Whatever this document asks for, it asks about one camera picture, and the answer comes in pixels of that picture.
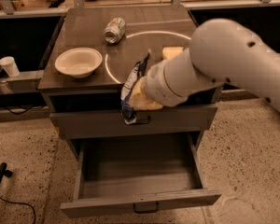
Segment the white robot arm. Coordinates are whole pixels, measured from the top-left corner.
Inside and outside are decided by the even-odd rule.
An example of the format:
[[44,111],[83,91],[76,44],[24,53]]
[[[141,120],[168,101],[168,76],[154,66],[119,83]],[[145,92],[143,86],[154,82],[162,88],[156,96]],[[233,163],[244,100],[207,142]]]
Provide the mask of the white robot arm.
[[280,54],[241,24],[213,19],[194,31],[187,49],[149,68],[133,86],[129,105],[173,107],[223,83],[249,91],[280,113]]

